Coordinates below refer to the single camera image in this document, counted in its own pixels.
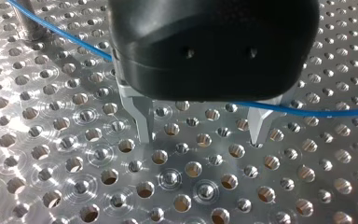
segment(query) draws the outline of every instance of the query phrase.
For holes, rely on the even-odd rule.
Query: metal surface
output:
[[[34,9],[108,52],[104,4]],[[358,108],[358,1],[321,11],[292,106]],[[18,40],[13,13],[0,0],[0,223],[358,223],[358,118],[280,117],[257,148],[245,108],[155,102],[140,147],[113,65]]]
[[[23,7],[34,13],[34,8],[30,0],[18,0]],[[38,40],[46,33],[46,28],[42,27],[38,23],[32,21],[25,15],[23,15],[18,9],[13,7],[20,27],[18,27],[18,34],[21,39],[24,40]]]

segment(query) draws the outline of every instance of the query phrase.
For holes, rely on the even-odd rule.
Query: blue cable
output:
[[[30,12],[28,9],[26,9],[25,7],[23,7],[22,5],[20,5],[19,3],[16,2],[16,0],[7,0],[13,7],[15,7],[16,9],[18,9],[20,12],[22,12],[25,16],[27,16],[28,18],[30,18],[33,21],[36,21],[37,23],[49,28],[49,30],[62,35],[63,37],[71,40],[72,42],[78,44],[80,47],[83,47],[84,49],[88,49],[89,51],[95,53],[96,55],[99,55],[103,58],[105,58],[106,60],[109,61],[113,61],[113,58],[111,55],[101,51],[100,49],[96,49],[94,48],[92,45],[81,41],[80,39],[74,37],[73,35],[70,35],[68,33],[66,33],[63,30],[60,30],[60,28],[58,28],[57,26],[44,21],[42,19],[40,19],[39,17],[37,17],[34,13]]]
[[[31,20],[36,21],[37,23],[49,28],[51,31],[53,31],[59,35],[62,35],[65,38],[68,38],[72,42],[78,44],[80,47],[83,47],[84,49],[88,49],[89,51],[105,58],[106,60],[113,61],[113,58],[111,55],[101,51],[100,49],[94,48],[92,45],[74,37],[73,35],[66,33],[63,30],[60,30],[55,25],[40,19],[34,13],[30,12],[25,7],[23,7],[22,5],[17,3],[16,0],[7,0],[7,1],[13,7],[16,7],[20,12],[22,12],[25,16],[27,16]],[[267,105],[267,104],[262,104],[262,103],[258,103],[258,102],[235,102],[234,104],[255,107],[255,108],[260,108],[260,109],[274,110],[277,112],[282,112],[282,113],[295,115],[295,116],[301,116],[301,117],[336,118],[336,117],[358,116],[358,109],[339,110],[339,111],[312,111],[312,110],[294,109],[294,108],[290,108],[290,107],[286,107],[286,106],[282,106],[282,105]]]

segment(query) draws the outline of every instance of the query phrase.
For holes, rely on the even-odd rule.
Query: mounting hole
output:
[[[157,165],[162,165],[167,162],[168,154],[164,150],[157,150],[153,153],[152,161]]]
[[[101,173],[101,181],[105,185],[113,185],[118,179],[118,172],[114,169],[105,170]]]
[[[135,148],[135,144],[130,139],[122,139],[118,142],[118,149],[121,152],[129,153]]]
[[[83,169],[83,160],[79,157],[71,158],[65,163],[66,170],[69,173],[76,173]]]
[[[154,193],[155,187],[154,185],[149,182],[142,182],[136,186],[136,192],[138,193],[139,197],[141,198],[150,198]]]
[[[273,203],[275,201],[275,191],[270,187],[260,187],[257,190],[258,198],[264,203]]]
[[[235,175],[223,175],[220,182],[225,189],[235,189],[238,186],[238,178]]]
[[[224,208],[215,208],[211,213],[213,224],[228,224],[229,212]]]
[[[191,208],[191,199],[185,194],[179,194],[173,200],[173,206],[177,212],[187,212]]]
[[[48,192],[43,196],[43,205],[47,208],[56,207],[61,201],[61,196],[61,193],[57,190]]]
[[[100,208],[97,205],[95,204],[88,205],[80,210],[80,218],[84,222],[91,223],[98,219],[99,212],[100,212]]]
[[[186,174],[190,177],[197,177],[202,173],[202,166],[199,162],[191,161],[185,167]]]

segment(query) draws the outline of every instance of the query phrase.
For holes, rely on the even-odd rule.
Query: perforated metal plate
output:
[[[358,0],[320,7],[292,105],[358,108]],[[34,8],[109,52],[105,1]],[[281,117],[258,148],[246,108],[155,102],[141,146],[111,63],[17,25],[0,0],[0,223],[358,223],[358,118]]]

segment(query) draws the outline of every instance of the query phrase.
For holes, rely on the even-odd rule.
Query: black plastic cover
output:
[[[117,72],[160,100],[263,100],[298,80],[317,0],[108,0]]]

